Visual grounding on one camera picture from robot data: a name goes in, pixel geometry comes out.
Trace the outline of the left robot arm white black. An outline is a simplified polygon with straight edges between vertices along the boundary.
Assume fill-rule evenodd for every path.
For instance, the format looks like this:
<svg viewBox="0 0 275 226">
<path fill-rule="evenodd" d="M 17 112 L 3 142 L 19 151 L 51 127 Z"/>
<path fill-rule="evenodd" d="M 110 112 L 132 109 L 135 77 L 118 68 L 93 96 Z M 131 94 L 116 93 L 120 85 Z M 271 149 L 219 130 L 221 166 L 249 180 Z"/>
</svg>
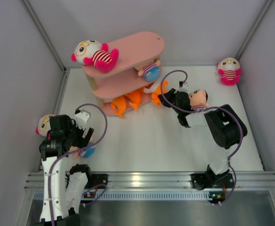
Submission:
<svg viewBox="0 0 275 226">
<path fill-rule="evenodd" d="M 79 226 L 79 205 L 83 189 L 93 184 L 87 164 L 66 167 L 71 148 L 80 150 L 89 144 L 93 128 L 87 129 L 90 113 L 77 111 L 68 115 L 47 114 L 40 118 L 36 133 L 45 140 L 39 146 L 44 175 L 43 207 L 38 226 Z"/>
</svg>

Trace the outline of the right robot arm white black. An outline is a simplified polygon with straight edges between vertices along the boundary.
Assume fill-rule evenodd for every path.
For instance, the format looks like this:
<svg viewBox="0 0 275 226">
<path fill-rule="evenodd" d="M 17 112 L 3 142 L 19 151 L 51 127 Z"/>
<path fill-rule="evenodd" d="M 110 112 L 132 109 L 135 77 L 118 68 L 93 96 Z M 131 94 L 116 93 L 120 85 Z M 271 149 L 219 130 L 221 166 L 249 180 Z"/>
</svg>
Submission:
<svg viewBox="0 0 275 226">
<path fill-rule="evenodd" d="M 197 190 L 232 188 L 234 178 L 229 167 L 230 151 L 238 146 L 241 137 L 247 135 L 247 129 L 231 106 L 209 110 L 208 94 L 203 89 L 190 94 L 171 89 L 164 95 L 160 94 L 158 99 L 163 106 L 177 113 L 180 125 L 186 128 L 205 126 L 215 141 L 212 159 L 206 170 L 191 175 L 192 187 Z"/>
</svg>

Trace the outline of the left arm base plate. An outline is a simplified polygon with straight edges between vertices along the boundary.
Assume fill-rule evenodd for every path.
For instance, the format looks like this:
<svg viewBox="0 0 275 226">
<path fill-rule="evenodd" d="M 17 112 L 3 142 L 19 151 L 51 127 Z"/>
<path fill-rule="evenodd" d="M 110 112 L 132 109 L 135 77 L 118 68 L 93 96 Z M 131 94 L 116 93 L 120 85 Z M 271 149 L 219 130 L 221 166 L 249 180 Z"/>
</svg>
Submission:
<svg viewBox="0 0 275 226">
<path fill-rule="evenodd" d="M 107 174 L 92 174 L 91 176 L 88 176 L 88 182 L 85 186 L 86 189 L 90 189 L 94 186 L 105 184 L 107 185 L 108 182 L 108 175 Z"/>
</svg>

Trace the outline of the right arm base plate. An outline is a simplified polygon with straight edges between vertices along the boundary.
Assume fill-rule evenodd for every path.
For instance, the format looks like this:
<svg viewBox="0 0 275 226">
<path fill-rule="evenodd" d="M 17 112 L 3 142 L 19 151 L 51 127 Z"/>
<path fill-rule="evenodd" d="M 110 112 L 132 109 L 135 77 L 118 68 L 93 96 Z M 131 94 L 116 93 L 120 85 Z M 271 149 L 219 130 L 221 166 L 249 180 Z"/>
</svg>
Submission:
<svg viewBox="0 0 275 226">
<path fill-rule="evenodd" d="M 191 175 L 192 188 L 204 190 L 208 188 L 232 188 L 234 179 L 231 173 L 226 175 L 209 175 L 207 173 L 194 173 Z"/>
</svg>

